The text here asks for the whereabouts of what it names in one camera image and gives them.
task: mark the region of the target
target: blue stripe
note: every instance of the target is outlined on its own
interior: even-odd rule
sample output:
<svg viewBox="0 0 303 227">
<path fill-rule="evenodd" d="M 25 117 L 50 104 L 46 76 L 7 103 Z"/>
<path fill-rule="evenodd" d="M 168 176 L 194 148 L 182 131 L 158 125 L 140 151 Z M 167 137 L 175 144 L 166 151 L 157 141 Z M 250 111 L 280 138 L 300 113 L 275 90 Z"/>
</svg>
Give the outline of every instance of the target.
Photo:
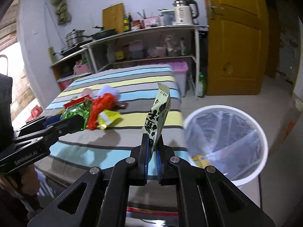
<svg viewBox="0 0 303 227">
<path fill-rule="evenodd" d="M 62 142 L 56 142 L 50 147 L 50 151 L 52 156 L 59 159 L 87 167 L 98 166 L 101 169 L 114 166 L 118 161 L 129 157 L 131 153 L 130 150 L 88 148 Z M 188 160 L 188 154 L 185 151 L 175 151 L 175 155 Z M 148 165 L 148 175 L 157 175 L 155 153 Z"/>
<path fill-rule="evenodd" d="M 79 84 L 84 84 L 84 83 L 89 83 L 93 81 L 97 81 L 100 79 L 108 79 L 108 78 L 117 78 L 117 77 L 123 77 L 123 76 L 130 76 L 130 75 L 135 75 L 135 74 L 141 74 L 141 73 L 148 73 L 148 72 L 172 72 L 172 69 L 170 67 L 163 67 L 163 68 L 144 68 L 144 69 L 137 69 L 137 70 L 132 70 L 132 71 L 127 71 L 127 72 L 117 72 L 117 73 L 111 73 L 107 75 L 103 75 L 100 77 L 95 77 L 95 78 L 89 78 L 89 79 L 84 79 L 84 80 L 76 80 L 72 82 L 70 86 L 76 86 Z"/>
<path fill-rule="evenodd" d="M 128 93 L 121 93 L 119 101 L 125 102 L 125 101 L 131 101 L 131 100 L 136 100 L 136 99 L 153 99 L 153 98 L 156 98 L 157 93 L 158 93 L 157 89 L 138 90 L 138 91 L 133 91 L 133 92 L 128 92 Z M 170 89 L 169 93 L 172 98 L 180 99 L 180 93 L 178 90 Z M 45 109 L 48 110 L 48 109 L 55 109 L 55 108 L 63 108 L 63 105 L 68 102 L 69 101 L 51 103 Z"/>
</svg>

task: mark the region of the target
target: frying pan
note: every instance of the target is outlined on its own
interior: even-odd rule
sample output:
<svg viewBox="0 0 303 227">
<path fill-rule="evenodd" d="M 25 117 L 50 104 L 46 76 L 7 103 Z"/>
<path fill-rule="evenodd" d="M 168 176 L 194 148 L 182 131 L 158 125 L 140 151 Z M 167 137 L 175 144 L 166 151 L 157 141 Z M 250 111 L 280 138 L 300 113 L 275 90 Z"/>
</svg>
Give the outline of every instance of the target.
<svg viewBox="0 0 303 227">
<path fill-rule="evenodd" d="M 91 37 L 95 40 L 99 40 L 99 39 L 102 39 L 105 37 L 110 37 L 110 36 L 117 34 L 115 29 L 104 30 L 104 27 L 100 27 L 100 26 L 95 26 L 93 28 L 101 29 L 101 31 L 96 32 L 91 35 Z"/>
</svg>

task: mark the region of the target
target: clear plastic liner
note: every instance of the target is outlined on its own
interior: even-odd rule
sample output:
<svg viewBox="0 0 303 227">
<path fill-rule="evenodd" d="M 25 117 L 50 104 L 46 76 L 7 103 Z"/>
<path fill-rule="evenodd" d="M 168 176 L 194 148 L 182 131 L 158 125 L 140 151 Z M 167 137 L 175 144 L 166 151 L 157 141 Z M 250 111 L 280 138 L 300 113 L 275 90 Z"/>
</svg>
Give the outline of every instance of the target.
<svg viewBox="0 0 303 227">
<path fill-rule="evenodd" d="M 261 162 L 258 132 L 237 114 L 213 111 L 194 117 L 185 129 L 191 157 L 203 155 L 230 180 L 250 175 Z"/>
</svg>

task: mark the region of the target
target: cutting board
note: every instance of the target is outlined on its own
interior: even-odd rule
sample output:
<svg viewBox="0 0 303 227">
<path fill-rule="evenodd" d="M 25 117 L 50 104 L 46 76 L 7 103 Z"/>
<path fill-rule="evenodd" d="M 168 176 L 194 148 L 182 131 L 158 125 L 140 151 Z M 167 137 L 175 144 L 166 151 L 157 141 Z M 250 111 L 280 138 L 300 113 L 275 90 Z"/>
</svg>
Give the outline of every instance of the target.
<svg viewBox="0 0 303 227">
<path fill-rule="evenodd" d="M 102 26 L 104 29 L 116 29 L 116 33 L 124 32 L 123 28 L 123 3 L 110 6 L 102 10 Z"/>
</svg>

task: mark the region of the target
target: electric kettle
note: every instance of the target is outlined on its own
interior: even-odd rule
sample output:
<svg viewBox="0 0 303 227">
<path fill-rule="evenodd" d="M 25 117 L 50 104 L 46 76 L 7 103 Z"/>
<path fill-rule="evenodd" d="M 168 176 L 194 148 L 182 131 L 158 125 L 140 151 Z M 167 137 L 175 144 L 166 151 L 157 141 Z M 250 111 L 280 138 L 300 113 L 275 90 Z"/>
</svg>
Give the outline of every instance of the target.
<svg viewBox="0 0 303 227">
<path fill-rule="evenodd" d="M 196 7 L 196 15 L 192 15 L 190 4 Z M 177 25 L 193 25 L 193 19 L 199 16 L 198 4 L 195 0 L 176 0 L 173 5 L 175 6 L 175 19 Z"/>
</svg>

